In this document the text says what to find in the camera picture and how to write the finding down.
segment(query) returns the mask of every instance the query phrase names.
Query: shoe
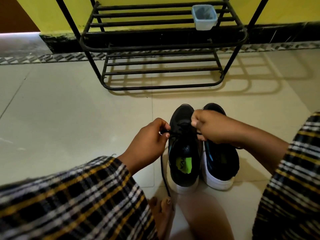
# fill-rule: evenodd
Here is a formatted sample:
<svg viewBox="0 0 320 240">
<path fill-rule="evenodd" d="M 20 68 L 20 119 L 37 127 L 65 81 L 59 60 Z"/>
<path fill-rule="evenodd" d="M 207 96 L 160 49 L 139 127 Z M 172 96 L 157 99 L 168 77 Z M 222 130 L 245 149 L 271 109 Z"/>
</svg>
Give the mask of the shoe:
<svg viewBox="0 0 320 240">
<path fill-rule="evenodd" d="M 197 138 L 197 130 L 191 125 L 194 109 L 183 104 L 173 113 L 170 126 L 169 160 L 167 182 L 179 193 L 193 192 L 199 182 L 202 142 Z"/>
<path fill-rule="evenodd" d="M 224 110 L 214 103 L 207 104 L 203 109 L 214 110 L 226 115 Z M 239 156 L 234 146 L 230 144 L 215 144 L 204 141 L 201 158 L 201 171 L 203 180 L 211 188 L 217 190 L 229 189 L 234 176 L 239 170 Z"/>
</svg>

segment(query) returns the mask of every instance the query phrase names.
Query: plaid fabric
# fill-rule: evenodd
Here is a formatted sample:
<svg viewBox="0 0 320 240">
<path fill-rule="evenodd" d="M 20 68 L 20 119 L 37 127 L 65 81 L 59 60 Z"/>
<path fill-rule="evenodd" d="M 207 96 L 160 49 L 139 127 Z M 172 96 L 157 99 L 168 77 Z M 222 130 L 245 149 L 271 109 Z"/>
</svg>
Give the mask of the plaid fabric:
<svg viewBox="0 0 320 240">
<path fill-rule="evenodd" d="M 320 239 L 320 112 L 305 122 L 267 185 L 253 239 Z"/>
<path fill-rule="evenodd" d="M 0 239 L 157 239 L 144 193 L 117 158 L 0 190 Z"/>
</svg>

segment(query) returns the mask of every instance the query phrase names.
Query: shoelace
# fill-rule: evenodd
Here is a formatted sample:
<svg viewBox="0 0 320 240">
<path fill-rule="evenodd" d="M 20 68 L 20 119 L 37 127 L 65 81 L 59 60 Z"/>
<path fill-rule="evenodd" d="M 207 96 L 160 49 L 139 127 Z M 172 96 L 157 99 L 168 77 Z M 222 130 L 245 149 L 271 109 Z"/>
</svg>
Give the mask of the shoelace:
<svg viewBox="0 0 320 240">
<path fill-rule="evenodd" d="M 180 126 L 179 132 L 173 132 L 170 130 L 163 129 L 162 131 L 160 131 L 160 134 L 162 135 L 164 133 L 170 133 L 170 137 L 169 137 L 170 139 L 171 138 L 179 138 L 179 137 L 184 137 L 185 139 L 188 139 L 188 138 L 195 137 L 195 134 L 192 132 L 193 126 L 190 123 L 178 123 L 178 126 Z M 162 155 L 161 155 L 160 159 L 161 159 L 162 179 L 163 179 L 165 188 L 167 190 L 167 194 L 169 197 L 171 197 L 170 190 L 168 188 L 167 181 L 166 181 L 165 174 L 164 174 Z"/>
</svg>

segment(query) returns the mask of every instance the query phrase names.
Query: brown door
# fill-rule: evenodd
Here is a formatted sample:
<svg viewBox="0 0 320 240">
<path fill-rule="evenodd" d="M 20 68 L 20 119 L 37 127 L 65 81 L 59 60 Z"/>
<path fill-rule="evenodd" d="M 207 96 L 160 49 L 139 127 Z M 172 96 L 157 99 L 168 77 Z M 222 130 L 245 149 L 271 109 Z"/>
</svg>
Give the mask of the brown door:
<svg viewBox="0 0 320 240">
<path fill-rule="evenodd" d="M 17 0 L 0 0 L 0 34 L 39 32 Z"/>
</svg>

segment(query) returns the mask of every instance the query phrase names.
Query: beige floor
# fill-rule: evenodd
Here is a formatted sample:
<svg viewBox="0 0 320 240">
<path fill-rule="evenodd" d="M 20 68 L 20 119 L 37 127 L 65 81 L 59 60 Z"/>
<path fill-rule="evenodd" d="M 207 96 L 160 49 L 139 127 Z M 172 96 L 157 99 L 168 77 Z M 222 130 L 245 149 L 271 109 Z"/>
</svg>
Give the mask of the beige floor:
<svg viewBox="0 0 320 240">
<path fill-rule="evenodd" d="M 222 64 L 229 56 L 220 55 Z M 319 62 L 320 49 L 243 53 L 218 87 L 116 93 L 99 84 L 88 62 L 0 66 L 0 184 L 66 170 L 100 155 L 119 155 L 141 127 L 157 117 L 169 121 L 184 103 L 195 109 L 218 103 L 230 117 L 291 141 L 308 115 L 320 109 Z M 118 76 L 112 85 L 217 78 L 215 72 Z M 198 190 L 218 198 L 240 240 L 251 238 L 270 174 L 249 153 L 238 153 L 240 170 L 229 191 L 203 183 Z M 159 159 L 134 178 L 147 197 L 166 195 Z M 177 208 L 170 239 L 182 238 L 193 239 Z"/>
</svg>

